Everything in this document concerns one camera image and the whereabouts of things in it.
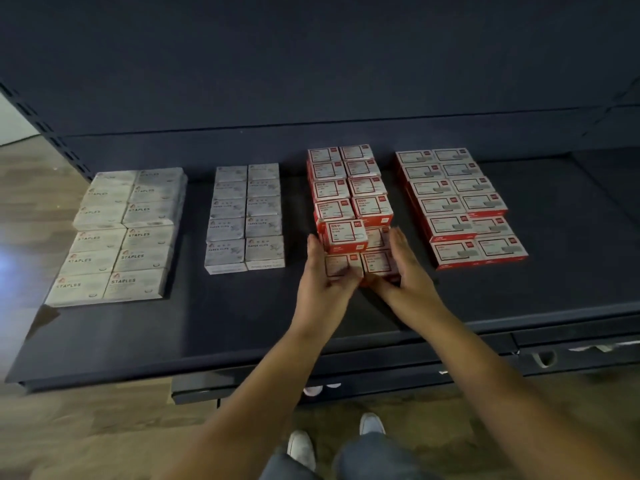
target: staple box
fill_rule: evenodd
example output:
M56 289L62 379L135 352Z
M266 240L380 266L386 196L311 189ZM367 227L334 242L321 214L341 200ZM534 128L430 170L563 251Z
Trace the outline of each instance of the staple box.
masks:
M246 165L237 166L218 166L216 167L216 179L218 182L245 182L246 181Z
M99 171L93 177L92 187L129 187L132 188L138 177L138 170Z
M327 180L325 182L311 181L311 195L314 202L349 198L349 187L345 178Z
M332 148L316 148L315 150L307 150L309 163L327 163L327 162L339 162L340 151L338 147Z
M204 256L204 268L209 274L246 271L244 245L244 239L208 242Z
M453 195L453 186L446 179L437 178L414 178L409 180L409 193L413 201L417 201L420 197Z
M244 238L244 217L209 219L207 242L231 241Z
M280 179L270 180L249 180L246 186L247 198L252 197L275 197L280 195Z
M468 177L477 177L482 175L482 170L476 162L469 163L441 163L442 171L446 178L456 178L466 175Z
M471 217L502 216L507 212L507 205L496 192L462 194L460 200Z
M186 180L182 168L154 168L151 170L140 170L136 179L136 185L162 185L172 182Z
M156 269L171 267L173 248L171 246L156 246L149 249L121 249L113 272L139 271L142 269Z
M340 180L347 178L343 162L309 163L307 162L309 182Z
M280 167L277 163L249 165L249 180L273 180L279 178Z
M60 274L75 276L76 274L110 273L116 263L120 249L103 249L69 253L60 268Z
M398 167L421 166L425 163L437 163L436 157L431 150L396 152L396 165Z
M251 197L246 200L247 217L282 215L280 196Z
M438 163L422 164L420 166L402 167L400 178L408 182L412 178L437 178L443 180L446 178L442 167Z
M91 205L112 205L119 203L126 203L131 194L131 187L128 185L113 185L113 186L96 186L91 185L84 194L80 206Z
M213 185L213 200L246 199L246 182L218 182Z
M129 197L129 202L140 203L156 202L159 200L180 200L185 185L185 179L162 184L136 184Z
M441 148L439 150L433 150L436 156L436 160L442 163L448 162L468 162L474 161L471 158L471 153L466 148Z
M176 226L132 227L127 229L122 249L145 249L172 246L178 230Z
M435 257L436 269L476 266L483 263L480 247L473 239L432 242L431 250Z
M389 227L371 227L367 231L367 251L391 249Z
M135 301L162 298L166 275L166 268L112 273L104 292L104 300Z
M80 207L73 226L76 230L121 229L126 202L111 205L84 205Z
M425 217L422 222L429 242L460 241L475 238L476 228L467 214Z
M284 259L284 240L281 235L246 240L244 260L247 269L284 267Z
M365 227L389 226L394 218L394 211L386 195L354 197L353 209L356 218L361 219Z
M501 237L478 237L476 243L480 248L485 263L520 261L529 256L520 240L514 235Z
M362 266L365 273L372 273L386 279L397 278L398 266L391 251L381 250L362 253Z
M282 216L247 217L244 234L247 238L282 235Z
M479 177L452 178L451 185L457 194L495 192L491 181L484 175Z
M375 175L380 175L380 168L373 158L345 162L344 166L347 169L347 176L349 178L373 177Z
M501 216L494 217L475 217L471 218L480 237L502 237L505 235L512 235L513 229L509 226L507 220Z
M368 144L355 144L351 146L341 146L340 154L345 162L353 160L372 159L373 152Z
M325 234L324 243L329 254L361 253L369 243L364 222L358 219L329 222Z
M213 199L209 217L212 219L233 219L244 217L246 200L244 198Z
M75 306L100 303L109 282L109 273L71 276L59 274L44 304Z
M182 201L130 203L122 223L128 227L170 226L178 224L182 215Z
M102 229L78 232L71 244L70 253L120 249L126 229Z
M364 275L362 261L358 253L325 256L324 268L329 281L339 280L349 268L353 269L358 276Z
M446 214L464 214L465 209L457 195L440 197L420 197L417 199L419 216L435 217Z
M364 177L364 178L350 178L349 188L351 189L351 195L354 197L373 197L374 195L386 195L387 188L385 187L382 177Z
M314 205L314 218L318 234L323 233L327 222L346 221L356 218L348 198L318 202Z

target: white box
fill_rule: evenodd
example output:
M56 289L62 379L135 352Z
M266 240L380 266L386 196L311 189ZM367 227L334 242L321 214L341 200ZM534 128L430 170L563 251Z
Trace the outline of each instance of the white box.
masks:
M276 197L252 197L246 200L247 217L255 216L279 216L282 214L280 196Z
M281 235L246 240L244 260L247 269L284 267L284 259L284 239Z
M339 162L340 151L338 151L337 146L332 148L316 148L315 150L307 150L307 159L309 163Z
M422 227L429 242L475 239L477 234L476 227L467 214L425 217Z
M409 180L409 186L416 198L430 195L450 195L453 192L453 186L446 179L437 178L414 178Z
M77 230L121 229L127 204L87 205L80 207L73 226Z
M388 250L362 253L362 266L365 273L377 274L388 279L399 275L396 260Z
M126 229L101 229L78 232L70 253L99 251L102 249L120 249Z
M457 194L495 192L491 181L484 175L478 177L452 178L451 185Z
M471 217L501 216L507 212L507 204L496 192L462 194L460 200Z
M367 251L379 251L383 249L391 249L389 227L371 227L366 229Z
M311 194L314 202L349 198L349 187L346 178L328 180L326 182L311 182Z
M122 218L125 227L176 225L182 215L182 201L130 203Z
M324 232L327 222L347 221L356 218L348 198L317 202L314 205L314 220L318 233Z
M396 152L396 163L402 166L420 166L425 163L437 163L431 150L414 150L412 152Z
M423 164L420 166L402 167L402 176L406 181L412 178L438 178L444 179L444 172L438 163Z
M280 178L280 168L277 163L249 165L249 180L272 180L274 178Z
M236 166L217 166L216 167L216 179L218 182L244 182L247 178L246 165Z
M129 187L132 188L133 184L138 177L138 170L122 170L122 171L99 171L93 177L91 182L92 187Z
M251 197L275 197L280 195L280 179L249 180L246 186L246 196Z
M247 239L249 237L282 235L282 216L247 217L244 234Z
M209 220L207 242L232 241L242 238L244 238L244 217Z
M343 277L347 270L355 270L358 276L364 276L362 261L358 253L329 255L324 257L324 269L329 281L336 281Z
M380 168L373 158L368 160L355 160L345 162L344 166L347 170L349 178L373 177L380 175Z
M420 197L417 199L418 210L424 217L443 214L464 214L465 208L457 195L440 197Z
M186 176L180 167L140 170L136 179L136 185L169 184L183 178L186 179Z
M92 205L112 205L126 203L131 194L131 187L128 185L96 186L91 185L80 202L81 207Z
M246 182L218 182L213 185L213 200L246 199Z
M483 263L480 247L473 239L432 242L431 249L436 258L436 269L475 266Z
M177 226L132 227L127 229L122 249L172 246L177 230Z
M441 163L442 171L446 178L455 178L462 175L468 177L478 177L482 175L482 170L476 162L469 163Z
M349 188L351 189L351 195L354 197L372 197L373 195L387 194L387 188L382 181L382 177L350 178Z
M343 162L308 163L309 182L321 182L323 180L339 180L347 178Z
M162 298L168 270L144 269L112 273L104 291L105 301L134 301Z
M75 306L100 303L109 282L109 273L71 276L59 274L47 299L48 306Z
M341 146L340 153L342 159L346 162L352 160L364 160L367 158L373 158L373 152L368 144L356 144L352 146Z
M162 184L138 185L133 187L130 203L157 202L160 200L179 200L186 180L174 180Z
M173 248L156 246L149 249L121 249L113 272L140 271L142 269L170 268Z
M471 153L466 148L439 148L432 150L439 162L472 162Z
M204 268L209 274L246 271L244 239L208 242L204 256Z
M119 250L116 248L69 253L60 268L60 274L75 276L76 274L110 273L116 263Z
M389 226L394 218L394 211L386 195L354 197L353 209L356 218L361 219L365 227Z
M507 220L501 216L494 217L472 217L478 237L498 237L512 235L513 229L507 223Z
M211 210L209 217L212 219L233 219L235 217L244 217L246 208L246 200L243 198L231 199L213 199L211 201Z
M329 254L361 253L369 243L364 222L357 219L327 223L325 237Z
M520 261L529 256L520 240L514 235L478 237L476 243L487 264L498 261Z

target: right hand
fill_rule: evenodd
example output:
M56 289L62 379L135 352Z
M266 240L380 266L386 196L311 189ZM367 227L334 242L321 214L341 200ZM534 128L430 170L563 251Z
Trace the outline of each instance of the right hand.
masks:
M367 273L365 281L407 326L416 330L430 315L447 312L432 279L420 266L404 233L393 227L390 234L391 253L400 272L397 287L375 274Z

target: floor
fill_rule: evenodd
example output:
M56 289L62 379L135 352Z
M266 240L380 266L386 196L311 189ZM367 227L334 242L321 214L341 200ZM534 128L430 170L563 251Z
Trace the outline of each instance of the floor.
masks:
M73 240L85 188L41 137L0 147L3 377ZM532 380L640 473L640 366ZM161 378L31 396L0 386L0 480L150 478L215 412L212 403L173 405L169 386ZM454 386L296 411L292 428L311 434L324 478L363 411L448 479L520 478Z

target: shoe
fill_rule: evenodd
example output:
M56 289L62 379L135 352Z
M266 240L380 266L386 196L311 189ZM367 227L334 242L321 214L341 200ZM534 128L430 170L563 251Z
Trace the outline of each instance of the shoe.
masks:
M305 387L304 389L302 389L302 392L304 392L305 395L308 395L309 397L313 397L322 392L322 386Z
M287 454L312 472L316 471L316 453L306 431L298 429L291 434Z
M373 413L364 413L362 418L360 418L360 435L366 435L367 433L387 434L385 427L382 425L382 421Z

